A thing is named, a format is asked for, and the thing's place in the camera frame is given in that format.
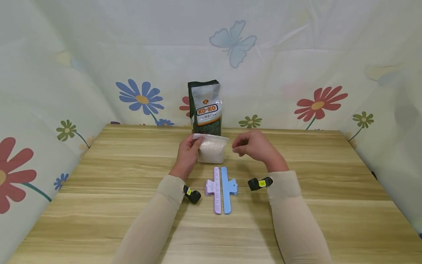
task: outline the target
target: beige sleeve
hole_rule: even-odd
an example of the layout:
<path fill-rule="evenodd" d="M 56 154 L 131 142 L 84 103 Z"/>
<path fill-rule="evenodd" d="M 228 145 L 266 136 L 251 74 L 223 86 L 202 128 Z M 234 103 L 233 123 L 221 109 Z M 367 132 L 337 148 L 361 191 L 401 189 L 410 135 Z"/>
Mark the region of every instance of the beige sleeve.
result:
<path fill-rule="evenodd" d="M 182 202 L 184 181 L 167 175 L 132 223 L 112 264 L 154 264 L 167 241 Z"/>
<path fill-rule="evenodd" d="M 306 205 L 296 172 L 271 172 L 267 187 L 274 231 L 286 264 L 332 263 L 327 242 Z"/>

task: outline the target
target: yellow tag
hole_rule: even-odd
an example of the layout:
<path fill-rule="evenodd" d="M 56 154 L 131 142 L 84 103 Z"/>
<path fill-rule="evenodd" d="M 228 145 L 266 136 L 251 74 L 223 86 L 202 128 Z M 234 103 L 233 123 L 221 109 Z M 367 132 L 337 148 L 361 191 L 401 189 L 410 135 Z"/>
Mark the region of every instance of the yellow tag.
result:
<path fill-rule="evenodd" d="M 258 181 L 258 183 L 259 183 L 260 187 L 267 186 L 267 184 L 265 183 L 265 180 L 260 180 L 260 181 Z"/>

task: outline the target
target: flower stem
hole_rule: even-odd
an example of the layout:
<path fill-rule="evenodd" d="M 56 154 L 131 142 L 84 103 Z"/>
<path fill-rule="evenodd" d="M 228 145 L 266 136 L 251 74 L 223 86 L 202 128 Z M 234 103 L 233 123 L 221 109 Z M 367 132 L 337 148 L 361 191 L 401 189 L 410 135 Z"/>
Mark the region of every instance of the flower stem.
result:
<path fill-rule="evenodd" d="M 45 194 L 45 192 L 41 191 L 40 189 L 38 189 L 37 187 L 33 186 L 32 184 L 30 184 L 29 182 L 24 182 L 21 183 L 22 185 L 25 185 L 28 188 L 33 189 L 34 191 L 36 191 L 37 193 L 39 193 L 40 195 L 44 196 L 45 199 L 47 199 L 47 201 L 51 202 L 51 198 Z"/>
<path fill-rule="evenodd" d="M 362 128 L 363 127 L 361 127 L 360 129 L 359 129 L 359 131 L 353 136 L 353 137 L 351 137 L 347 142 L 350 142 L 352 139 L 354 139 L 354 137 L 356 137 L 358 134 L 359 134 L 359 132 L 362 130 Z"/>
<path fill-rule="evenodd" d="M 314 119 L 312 119 L 311 123 L 308 125 L 308 127 L 305 130 L 308 130 L 308 128 L 312 125 L 312 123 L 315 121 L 316 117 L 314 117 Z"/>
<path fill-rule="evenodd" d="M 150 114 L 152 115 L 152 118 L 154 118 L 155 122 L 157 122 L 157 118 L 155 118 L 154 114 L 152 114 L 152 112 L 150 112 Z"/>
<path fill-rule="evenodd" d="M 88 143 L 85 141 L 85 139 L 84 139 L 84 137 L 83 136 L 81 136 L 78 132 L 75 132 L 75 134 L 76 135 L 78 135 L 84 142 L 85 142 L 85 145 L 88 147 L 88 148 L 90 148 L 91 146 L 89 146 L 88 145 Z"/>

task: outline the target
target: person's right hand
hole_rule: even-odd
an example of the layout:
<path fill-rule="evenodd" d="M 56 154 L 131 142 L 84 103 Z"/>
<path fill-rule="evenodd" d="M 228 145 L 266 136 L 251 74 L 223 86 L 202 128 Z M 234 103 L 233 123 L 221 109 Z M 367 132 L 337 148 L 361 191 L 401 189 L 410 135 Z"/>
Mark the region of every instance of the person's right hand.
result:
<path fill-rule="evenodd" d="M 289 170 L 283 156 L 259 130 L 250 130 L 238 135 L 232 148 L 240 157 L 247 154 L 254 160 L 262 161 L 268 172 Z"/>

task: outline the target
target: light blue butterfly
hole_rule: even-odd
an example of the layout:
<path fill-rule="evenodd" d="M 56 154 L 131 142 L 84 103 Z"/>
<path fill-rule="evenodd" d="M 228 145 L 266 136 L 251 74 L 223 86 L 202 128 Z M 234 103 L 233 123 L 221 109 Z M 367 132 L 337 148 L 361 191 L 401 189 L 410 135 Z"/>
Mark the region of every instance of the light blue butterfly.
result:
<path fill-rule="evenodd" d="M 255 46 L 255 42 L 257 41 L 257 37 L 254 35 L 241 41 L 240 34 L 245 25 L 245 20 L 236 21 L 230 28 L 230 33 L 227 28 L 222 28 L 209 38 L 213 46 L 227 49 L 224 52 L 228 51 L 227 55 L 229 56 L 230 65 L 233 68 L 237 68 L 243 62 L 243 59 L 246 57 L 246 51 Z"/>

